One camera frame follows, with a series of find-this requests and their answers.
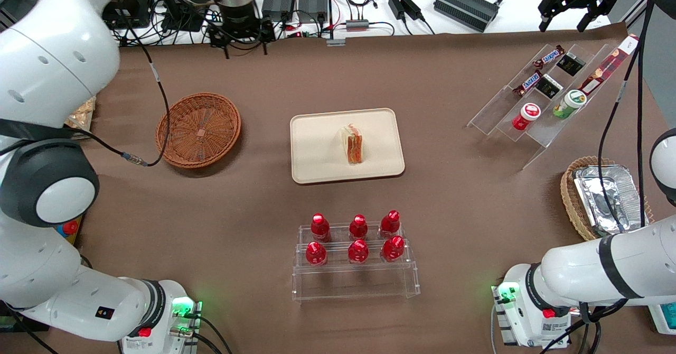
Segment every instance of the red packaged snack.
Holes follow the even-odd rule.
[[[598,89],[599,86],[608,78],[611,77],[613,72],[617,70],[622,62],[630,56],[638,45],[638,37],[635,34],[630,34],[624,41],[606,57],[603,62],[594,70],[593,73],[580,86],[579,90],[582,91],[585,96],[589,96],[594,90]]]
[[[348,248],[348,259],[352,264],[361,264],[369,257],[369,247],[363,239],[357,239]]]
[[[312,237],[321,243],[329,243],[331,241],[331,231],[328,221],[323,215],[317,213],[312,217],[312,223],[309,225],[312,231]]]
[[[355,215],[354,220],[350,224],[350,239],[365,239],[368,231],[367,219],[361,214]]]
[[[399,226],[401,226],[399,212],[392,210],[382,219],[378,229],[378,236],[382,239],[392,238],[399,231]]]
[[[326,255],[326,248],[316,241],[311,241],[307,244],[307,250],[305,250],[305,258],[309,264],[319,267],[325,265],[328,261]]]
[[[387,262],[393,262],[403,255],[404,244],[401,236],[395,235],[382,244],[381,258]]]

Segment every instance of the white table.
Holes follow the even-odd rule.
[[[387,3],[388,0],[375,0],[378,3],[378,8],[373,6],[373,3],[369,3],[364,7],[364,17],[370,22],[389,22],[395,27],[395,35],[404,35],[408,34],[403,23],[400,20],[395,20],[394,15],[389,9]],[[454,34],[464,34],[464,33],[477,33],[470,27],[466,27],[463,24],[459,24],[455,20],[449,19],[446,15],[440,14],[434,10],[434,0],[413,0],[418,7],[422,10],[423,15],[430,26],[437,33],[454,33]],[[541,22],[540,14],[538,11],[538,5],[541,0],[503,0],[500,4],[500,10],[497,13],[497,17],[491,22],[486,28],[485,33],[500,33],[500,32],[533,32],[538,31],[539,24]],[[263,0],[256,0],[258,7],[260,8],[263,4]],[[340,23],[345,22],[345,20],[350,19],[350,11],[348,10],[348,4],[346,0],[335,0],[332,4],[333,6],[333,22]],[[338,20],[338,10],[340,9],[341,17]],[[560,15],[557,15],[548,27],[549,31],[555,30],[565,30],[565,29],[576,29],[577,24],[586,14],[587,10],[568,10]],[[355,7],[352,7],[353,16],[357,17],[357,12]],[[430,34],[428,27],[421,21],[413,21],[408,18],[408,29],[413,34]],[[587,29],[593,29],[594,27],[605,26],[610,24],[610,20],[606,16],[601,16],[593,21]],[[294,20],[290,24],[297,24],[297,14],[294,14]],[[147,32],[148,29],[138,29],[137,34],[141,35]],[[304,24],[297,31],[304,31],[314,33],[317,31],[315,24]],[[347,32],[345,26],[338,27],[336,29],[334,38],[344,39],[350,38],[353,36],[387,36],[391,34],[391,27],[380,24],[378,27],[372,26],[367,31],[361,32]],[[178,36],[174,39],[175,36],[163,41],[162,45],[169,44],[189,44],[189,43],[200,43],[203,39],[203,34],[201,32],[193,32],[192,34],[188,32],[179,32]],[[143,39],[144,43],[153,43],[159,38],[145,38]]]

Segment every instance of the foil container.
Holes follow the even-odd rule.
[[[630,171],[621,165],[602,166],[603,186],[615,211],[618,226],[603,196],[597,166],[583,166],[572,172],[589,224],[599,236],[619,234],[641,228],[639,195]]]

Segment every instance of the red cap jar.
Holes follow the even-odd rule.
[[[517,130],[523,131],[528,124],[539,118],[541,113],[542,111],[537,104],[526,103],[521,108],[521,111],[519,111],[519,114],[512,119],[512,126]]]

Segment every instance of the beige tray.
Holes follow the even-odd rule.
[[[349,123],[364,136],[364,162],[350,165],[339,130]],[[297,183],[381,178],[403,173],[403,152],[393,110],[297,115],[290,121],[292,178]]]

